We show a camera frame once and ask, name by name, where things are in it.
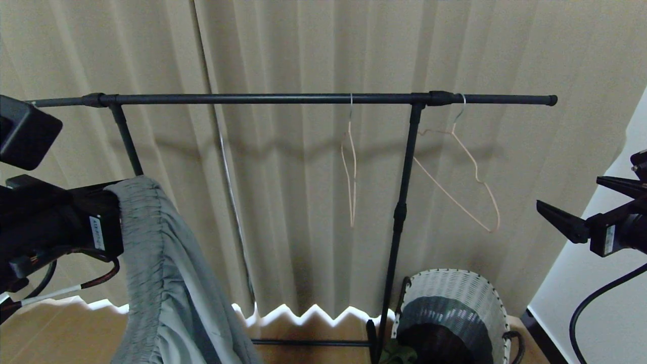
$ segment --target horizontal black bar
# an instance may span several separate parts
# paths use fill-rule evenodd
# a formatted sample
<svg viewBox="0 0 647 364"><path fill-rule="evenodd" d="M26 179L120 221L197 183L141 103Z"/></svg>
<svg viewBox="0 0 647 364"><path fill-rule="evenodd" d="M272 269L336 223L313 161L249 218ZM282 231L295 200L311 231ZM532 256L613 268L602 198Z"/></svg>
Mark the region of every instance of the horizontal black bar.
<svg viewBox="0 0 647 364"><path fill-rule="evenodd" d="M470 104L534 104L553 106L557 96L534 95L465 95ZM275 93L275 94L183 94L183 95L104 95L91 94L76 98L52 98L30 101L39 108L53 106L94 106L152 104L349 104L349 93ZM429 93L353 93L354 104L426 104L442 106L460 104L463 96L446 91Z"/></svg>
<svg viewBox="0 0 647 364"><path fill-rule="evenodd" d="M257 345L291 345L296 347L370 347L369 341L361 340L275 340L252 339Z"/></svg>

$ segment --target curtain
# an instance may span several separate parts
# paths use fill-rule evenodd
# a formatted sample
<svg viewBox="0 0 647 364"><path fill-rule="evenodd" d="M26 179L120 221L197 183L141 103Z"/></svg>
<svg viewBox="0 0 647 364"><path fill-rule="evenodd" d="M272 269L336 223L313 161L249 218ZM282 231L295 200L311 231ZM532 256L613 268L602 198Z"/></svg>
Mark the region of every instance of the curtain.
<svg viewBox="0 0 647 364"><path fill-rule="evenodd" d="M642 2L52 0L3 2L0 14L0 86L16 98L558 95L552 108L468 105L459 120L456 132L497 197L498 232L466 217L416 165L411 175L393 298L406 275L469 269L488 277L517 315L564 244L535 200L584 209L647 84ZM297 314L315 303L332 317L349 305L379 313L409 106L353 106L353 228L340 156L349 105L124 110L145 173L244 312L256 302L261 314L283 303ZM427 108L421 129L446 129L459 110ZM32 175L67 188L132 176L108 110L46 111L64 129ZM477 217L495 222L487 191L449 137L419 137L416 156ZM0 168L3 178L22 173ZM70 259L52 289L100 274ZM126 298L123 279L86 294L117 305Z"/></svg>

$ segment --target wire hanger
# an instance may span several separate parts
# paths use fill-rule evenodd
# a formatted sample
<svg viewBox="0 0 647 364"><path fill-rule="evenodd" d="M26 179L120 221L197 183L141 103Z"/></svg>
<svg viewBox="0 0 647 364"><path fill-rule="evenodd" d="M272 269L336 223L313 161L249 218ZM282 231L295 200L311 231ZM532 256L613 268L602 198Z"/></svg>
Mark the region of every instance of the wire hanger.
<svg viewBox="0 0 647 364"><path fill-rule="evenodd" d="M355 153L355 144L353 143L353 133L351 132L351 123L353 121L353 94L351 93L351 111L348 114L348 131L344 133L342 139L342 162L344 162L344 170L346 171L346 180L348 182L348 207L351 217L351 227L355 226L355 206L357 203L357 154ZM348 172L346 165L346 158L344 157L344 140L348 135L351 141L351 150L353 151L353 188L351 193L351 175Z"/></svg>
<svg viewBox="0 0 647 364"><path fill-rule="evenodd" d="M450 195L450 194L449 194L449 192L447 192L447 190L445 190L445 189L443 188L443 186L441 186L441 184L440 184L440 183L438 183L438 181L436 181L436 180L435 180L435 178L433 178L433 177L432 177L432 175L431 175L429 172L427 172L427 169L425 169L425 168L422 166L422 164L418 161L418 158L413 157L413 160L414 160L414 161L415 161L415 162L420 166L420 168L422 168L422 170L424 171L424 173L425 173L425 174L426 174L426 175L427 175L427 176L428 176L428 177L429 177L429 178L430 178L430 179L431 179L431 180L432 180L432 181L433 181L433 182L438 186L438 188L440 188L440 189L441 189L441 191L443 191L443 192L444 192L444 194L446 194L446 195L447 195L447 197L449 197L449 198L450 198L450 200L452 200L452 201L453 201L453 202L454 202L458 207L460 207L460 208L461 208L461 210L463 210L463 212L465 212L469 217L471 217L471 218L472 218L472 220L474 220L476 223L478 223L478 224L479 224L482 228L484 228L488 233L494 233L494 232L496 232L497 230L499 230L499 227L501 227L501 214L499 213L499 206L498 206L498 205L497 205L497 203L496 203L496 198L494 198L494 195L493 195L493 193L492 193L492 190L491 190L491 189L490 189L490 187L487 185L487 183L485 183L485 182L483 182L482 180L480 180L480 178L479 178L479 165L476 163L476 160L474 159L474 157L472 157L472 154L470 153L470 151L469 151L469 150L467 150L467 148L465 147L465 145L463 144L463 142L461 142L461 140L460 140L460 139L458 139L458 136L456 135L456 132L455 132L455 131L456 131L456 122L458 121L458 118L459 118L459 117L461 117L461 115L462 115L462 114L463 114L463 112L465 111L465 106L467 105L467 99L465 99L465 96L464 96L463 94L460 94L460 95L463 97L463 107L461 108L461 112L459 112L459 113L458 113L458 115L456 115L456 118L454 118L454 123L452 124L452 129L451 129L451 131L441 131L441 130L430 130L430 129L425 129L425 130L424 130L424 131L422 131L422 132L418 132L418 134L419 134L419 135L424 135L424 134L426 134L426 133L427 133L427 131L432 131L432 132L436 132L436 133L449 134L449 135L451 135L451 136L453 136L453 137L454 137L454 139L458 142L458 144L462 147L462 149L465 151L465 153L467 154L467 156L469 156L469 158L472 160L472 163L474 164L474 178L476 179L476 181L477 181L478 183L480 183L480 184L482 184L483 186L485 186L485 188L487 189L487 192L490 194L490 198L492 199L492 204L494 205L494 210L496 211L496 226L495 226L495 228L490 229L490 228L488 228L487 226L485 226L485 224L483 224L482 222L480 222L476 217L474 217L474 215L473 215L472 213L470 213L469 211L467 211L467 209L466 209L466 208L464 208L464 207L463 207L463 205L461 205L458 201L456 201L456 199L455 199L455 198L453 198L453 197L452 197L452 195Z"/></svg>

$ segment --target vertical black pole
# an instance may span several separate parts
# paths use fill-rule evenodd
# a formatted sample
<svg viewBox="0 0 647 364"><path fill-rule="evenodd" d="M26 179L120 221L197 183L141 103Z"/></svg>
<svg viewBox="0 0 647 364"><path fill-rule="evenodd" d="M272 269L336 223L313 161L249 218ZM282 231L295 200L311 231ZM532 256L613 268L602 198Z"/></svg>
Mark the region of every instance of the vertical black pole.
<svg viewBox="0 0 647 364"><path fill-rule="evenodd" d="M409 179L411 177L411 167L413 166L413 152L415 150L415 140L418 136L418 125L420 116L425 104L412 104L411 116L409 118L409 135L406 139L406 151L404 153L404 168L402 169L402 182L400 183L400 196L393 213L393 239L391 241L391 253L389 254L389 267L386 270L386 285L384 286L384 299L382 301L382 317L380 318L380 334L377 338L377 345L373 353L373 362L377 363L382 353L384 345L384 335L386 333L386 315L389 310L391 300L391 290L393 289L393 279L395 278L395 265L398 260L398 249L400 247L400 236L406 219L406 195L409 191Z"/></svg>
<svg viewBox="0 0 647 364"><path fill-rule="evenodd" d="M128 130L128 124L126 124L126 115L120 104L110 104L110 111L113 112L113 117L115 122L119 127L119 134L122 136L122 141L126 147L126 153L128 154L128 159L130 159L130 165L133 167L133 171L136 176L141 176L144 174L142 170L142 163L137 157L137 151L135 150L135 144L133 143L133 137L130 136L130 130Z"/></svg>

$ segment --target beige curtain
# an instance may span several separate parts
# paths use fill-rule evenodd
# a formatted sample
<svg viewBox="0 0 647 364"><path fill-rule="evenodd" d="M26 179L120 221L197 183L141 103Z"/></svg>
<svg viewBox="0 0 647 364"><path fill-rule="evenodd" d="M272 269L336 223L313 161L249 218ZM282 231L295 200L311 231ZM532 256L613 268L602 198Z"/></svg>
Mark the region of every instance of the beige curtain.
<svg viewBox="0 0 647 364"><path fill-rule="evenodd" d="M18 98L557 94L553 108L470 105L459 121L457 134L497 197L497 233L466 217L418 167L411 177L393 297L406 275L471 269L493 282L512 314L564 244L534 201L583 210L647 84L644 2L52 0L5 1L0 14L1 90ZM77 187L132 175L107 110L47 111L65 128L34 176ZM125 111L145 173L162 183L244 310L255 299L261 313L285 303L299 314L316 303L333 317L349 305L378 314L409 106L354 106L353 229L339 151L348 105ZM427 108L421 128L444 129L458 111ZM420 137L416 156L476 216L495 222L471 162L447 136ZM19 173L0 168L3 178ZM101 271L73 259L59 265L53 286ZM90 294L126 298L119 279Z"/></svg>

